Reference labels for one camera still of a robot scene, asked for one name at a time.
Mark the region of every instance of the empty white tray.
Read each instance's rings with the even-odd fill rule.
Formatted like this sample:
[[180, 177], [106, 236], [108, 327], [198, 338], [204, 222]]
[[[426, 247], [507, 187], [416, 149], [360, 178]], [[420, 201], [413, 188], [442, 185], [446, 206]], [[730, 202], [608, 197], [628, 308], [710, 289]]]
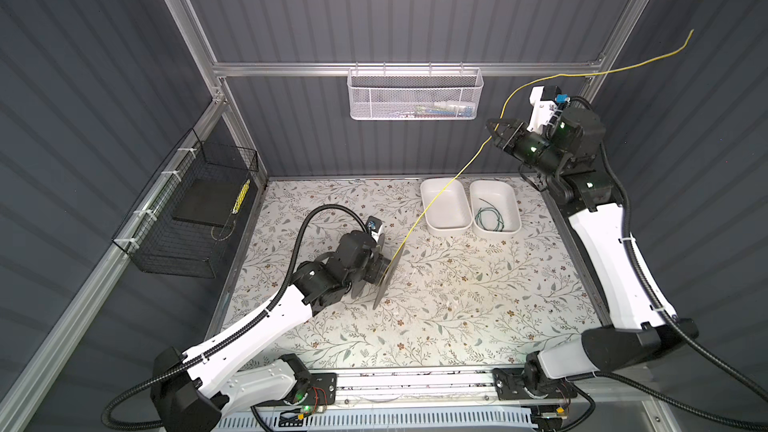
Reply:
[[[472, 198], [472, 231], [475, 235], [490, 240], [503, 240], [520, 232], [522, 222], [512, 186], [498, 180], [476, 180], [469, 185], [469, 196]], [[500, 232], [485, 230], [475, 220], [478, 210], [489, 207], [489, 203], [496, 207], [504, 221], [504, 228]], [[493, 212], [484, 212], [482, 220], [486, 226], [494, 226], [497, 219]]]
[[[426, 208], [440, 193], [452, 177], [428, 178], [422, 182], [422, 204]], [[464, 186], [455, 180], [446, 188], [425, 216], [427, 229], [432, 235], [451, 237], [463, 234], [472, 225], [472, 212], [469, 210], [467, 193]]]

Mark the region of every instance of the floral tablecloth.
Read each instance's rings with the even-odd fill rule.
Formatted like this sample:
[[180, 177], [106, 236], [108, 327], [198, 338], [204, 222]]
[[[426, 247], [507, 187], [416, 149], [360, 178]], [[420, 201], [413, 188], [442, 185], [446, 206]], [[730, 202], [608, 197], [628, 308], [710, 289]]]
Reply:
[[[467, 189], [471, 179], [460, 179]], [[252, 360], [267, 364], [294, 352], [309, 368], [519, 363], [533, 350], [599, 326], [541, 195], [514, 187], [523, 227], [512, 240], [471, 232], [438, 238], [419, 224], [404, 247], [386, 298], [374, 287], [349, 295], [294, 328]], [[339, 203], [384, 222], [391, 257], [422, 212], [419, 180], [271, 182], [225, 318], [225, 327], [276, 292], [302, 220]], [[306, 230], [299, 262], [335, 249], [354, 229], [340, 211], [322, 212]]]

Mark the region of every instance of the green cable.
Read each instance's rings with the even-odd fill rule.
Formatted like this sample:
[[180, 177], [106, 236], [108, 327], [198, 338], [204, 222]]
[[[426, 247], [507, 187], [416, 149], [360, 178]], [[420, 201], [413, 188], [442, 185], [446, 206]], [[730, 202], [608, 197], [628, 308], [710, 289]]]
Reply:
[[[488, 202], [487, 200], [478, 197], [479, 200], [484, 201], [486, 204], [488, 204], [490, 207], [482, 207], [478, 210], [478, 212], [475, 214], [475, 222], [483, 228], [483, 230], [487, 230], [489, 232], [502, 232], [504, 230], [504, 219], [502, 218], [502, 214], [498, 211], [496, 207], [494, 207], [493, 204]], [[488, 227], [485, 227], [485, 224], [482, 223], [482, 214], [484, 212], [493, 212], [494, 215], [496, 215], [496, 227], [491, 230]]]

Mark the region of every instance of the gray corrugated wall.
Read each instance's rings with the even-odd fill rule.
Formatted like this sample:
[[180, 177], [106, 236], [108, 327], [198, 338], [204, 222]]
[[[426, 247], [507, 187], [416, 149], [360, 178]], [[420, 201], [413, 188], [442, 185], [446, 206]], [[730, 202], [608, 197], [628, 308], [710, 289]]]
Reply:
[[[0, 0], [0, 76], [4, 396], [210, 96], [162, 0]], [[209, 288], [127, 271], [30, 430], [144, 378], [159, 338], [202, 337]]]
[[[633, 233], [700, 341], [768, 387], [768, 0], [652, 0], [595, 102], [611, 164], [633, 199]], [[765, 405], [682, 350], [653, 364], [672, 396], [765, 420]], [[686, 430], [720, 430], [678, 413]]]
[[[627, 0], [191, 0], [223, 62], [571, 62], [598, 58]], [[356, 122], [336, 78], [229, 79], [271, 176], [461, 168], [522, 78], [485, 78], [472, 121]], [[581, 83], [563, 80], [576, 93]], [[530, 117], [529, 91], [514, 114]], [[516, 161], [484, 152], [469, 172]]]

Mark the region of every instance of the yellow rope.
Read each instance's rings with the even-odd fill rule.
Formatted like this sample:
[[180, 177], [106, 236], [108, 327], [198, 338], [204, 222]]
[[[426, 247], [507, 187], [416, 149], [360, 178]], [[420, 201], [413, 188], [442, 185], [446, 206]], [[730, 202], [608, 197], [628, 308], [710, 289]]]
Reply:
[[[522, 85], [522, 86], [518, 87], [518, 88], [517, 88], [517, 89], [515, 89], [515, 90], [514, 90], [514, 91], [513, 91], [511, 94], [509, 94], [509, 97], [507, 97], [507, 99], [504, 101], [504, 107], [502, 107], [502, 114], [500, 115], [499, 119], [503, 119], [503, 118], [504, 118], [504, 111], [507, 109], [507, 104], [509, 103], [509, 100], [510, 100], [510, 99], [511, 99], [511, 98], [514, 96], [514, 94], [516, 94], [517, 92], [520, 92], [520, 90], [524, 89], [524, 88], [525, 88], [525, 87], [527, 87], [527, 86], [533, 85], [533, 84], [535, 84], [535, 83], [537, 83], [537, 82], [541, 82], [541, 81], [543, 81], [543, 80], [556, 79], [557, 77], [595, 77], [595, 76], [606, 76], [606, 75], [607, 75], [607, 74], [609, 74], [609, 73], [615, 73], [615, 72], [624, 72], [625, 70], [637, 69], [638, 67], [642, 67], [642, 66], [644, 66], [644, 65], [647, 65], [647, 64], [649, 64], [649, 63], [651, 63], [651, 62], [655, 62], [655, 61], [657, 61], [657, 60], [666, 59], [667, 57], [672, 57], [672, 56], [673, 56], [673, 55], [675, 55], [676, 53], [679, 53], [679, 52], [681, 52], [683, 49], [685, 49], [685, 48], [686, 48], [686, 46], [688, 45], [688, 42], [690, 41], [690, 38], [691, 38], [691, 36], [692, 36], [693, 34], [694, 34], [694, 30], [693, 30], [693, 29], [691, 29], [691, 30], [690, 30], [690, 32], [688, 33], [688, 37], [686, 38], [685, 42], [684, 42], [684, 43], [683, 43], [683, 45], [682, 45], [682, 46], [680, 46], [680, 48], [678, 48], [677, 50], [673, 50], [672, 52], [669, 52], [669, 53], [665, 53], [665, 54], [663, 54], [663, 55], [661, 55], [661, 56], [656, 56], [656, 57], [654, 57], [653, 59], [648, 59], [648, 60], [645, 60], [645, 61], [643, 61], [643, 62], [639, 62], [639, 63], [636, 63], [636, 64], [634, 64], [634, 65], [631, 65], [631, 66], [620, 67], [620, 68], [618, 68], [618, 69], [612, 69], [612, 70], [606, 70], [605, 72], [592, 72], [592, 73], [559, 73], [559, 74], [556, 74], [556, 75], [553, 75], [553, 76], [549, 76], [549, 77], [542, 77], [541, 79], [532, 80], [531, 82], [528, 82], [528, 83], [526, 83], [526, 84], [524, 84], [524, 85]], [[402, 247], [403, 247], [403, 245], [405, 245], [405, 244], [406, 244], [406, 241], [408, 241], [408, 237], [410, 237], [410, 236], [411, 236], [411, 232], [413, 232], [413, 229], [414, 229], [414, 228], [416, 228], [416, 226], [418, 225], [418, 223], [419, 223], [419, 222], [422, 220], [422, 217], [424, 217], [424, 215], [425, 215], [425, 214], [427, 214], [427, 211], [428, 211], [428, 210], [429, 210], [429, 208], [432, 206], [432, 204], [433, 204], [433, 203], [434, 203], [434, 201], [437, 199], [437, 197], [439, 197], [439, 196], [440, 196], [440, 194], [442, 194], [442, 193], [443, 193], [443, 192], [446, 190], [446, 188], [447, 188], [448, 186], [450, 186], [450, 185], [451, 185], [451, 183], [452, 183], [454, 180], [456, 180], [456, 179], [457, 179], [457, 178], [458, 178], [458, 177], [459, 177], [461, 174], [463, 174], [463, 173], [464, 173], [464, 171], [466, 170], [466, 168], [467, 168], [467, 167], [469, 167], [469, 166], [470, 166], [470, 165], [471, 165], [471, 164], [472, 164], [472, 163], [475, 161], [475, 159], [476, 159], [476, 158], [478, 158], [478, 156], [480, 155], [480, 152], [482, 152], [482, 149], [483, 149], [483, 147], [485, 147], [485, 144], [487, 144], [487, 143], [488, 143], [490, 140], [491, 140], [491, 137], [489, 137], [489, 138], [485, 139], [485, 142], [483, 142], [483, 143], [480, 145], [480, 149], [478, 149], [477, 153], [476, 153], [476, 154], [475, 154], [475, 156], [472, 158], [472, 160], [470, 160], [469, 162], [467, 162], [467, 165], [466, 165], [466, 166], [464, 166], [464, 167], [463, 167], [463, 168], [462, 168], [460, 171], [458, 171], [458, 174], [456, 174], [456, 175], [455, 175], [455, 176], [454, 176], [454, 177], [453, 177], [453, 178], [452, 178], [450, 181], [448, 181], [448, 183], [446, 184], [446, 186], [445, 186], [445, 187], [443, 187], [443, 188], [442, 188], [442, 190], [441, 190], [441, 191], [440, 191], [440, 192], [439, 192], [439, 193], [438, 193], [438, 194], [435, 196], [435, 198], [433, 198], [433, 199], [432, 199], [432, 201], [431, 201], [431, 202], [430, 202], [430, 203], [427, 205], [427, 207], [424, 207], [424, 212], [422, 212], [422, 214], [421, 214], [420, 216], [418, 216], [418, 219], [416, 220], [416, 222], [414, 222], [414, 223], [413, 223], [413, 226], [411, 226], [411, 229], [410, 229], [410, 230], [408, 230], [408, 233], [406, 234], [406, 237], [405, 237], [405, 238], [402, 240], [402, 242], [400, 243], [400, 246], [397, 248], [397, 251], [396, 251], [396, 252], [395, 252], [395, 254], [392, 256], [392, 261], [393, 261], [393, 262], [395, 261], [395, 257], [397, 257], [397, 255], [398, 255], [398, 254], [400, 253], [400, 251], [402, 250]], [[388, 272], [389, 272], [389, 265], [387, 265], [387, 268], [386, 268], [386, 270], [384, 271], [384, 275], [383, 275], [382, 277], [385, 277], [385, 276], [386, 276], [386, 274], [387, 274]]]

